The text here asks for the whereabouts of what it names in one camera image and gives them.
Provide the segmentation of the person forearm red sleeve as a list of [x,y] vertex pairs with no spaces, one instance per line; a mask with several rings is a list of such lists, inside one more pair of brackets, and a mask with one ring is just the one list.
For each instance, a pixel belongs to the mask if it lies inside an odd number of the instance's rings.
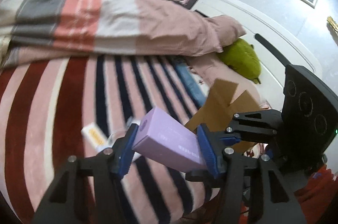
[[337,223],[337,175],[326,164],[290,198],[291,205],[267,223]]

